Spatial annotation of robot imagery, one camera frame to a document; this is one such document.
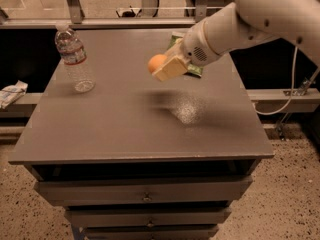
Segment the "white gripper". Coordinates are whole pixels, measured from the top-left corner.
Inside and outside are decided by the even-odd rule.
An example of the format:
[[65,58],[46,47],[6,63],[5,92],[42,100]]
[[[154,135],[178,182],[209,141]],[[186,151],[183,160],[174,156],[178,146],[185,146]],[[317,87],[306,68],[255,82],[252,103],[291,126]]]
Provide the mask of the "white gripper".
[[220,55],[209,45],[207,20],[204,19],[191,27],[182,38],[177,38],[165,52],[166,62],[152,76],[166,81],[187,72],[187,64],[180,58],[183,55],[196,66],[206,66],[217,61]]

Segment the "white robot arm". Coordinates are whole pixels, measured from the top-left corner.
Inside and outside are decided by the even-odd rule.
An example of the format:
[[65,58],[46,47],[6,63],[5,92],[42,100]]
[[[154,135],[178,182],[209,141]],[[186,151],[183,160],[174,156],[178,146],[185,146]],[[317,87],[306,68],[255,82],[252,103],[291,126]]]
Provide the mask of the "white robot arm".
[[282,38],[320,67],[320,0],[234,0],[192,26],[148,70],[160,81],[224,54]]

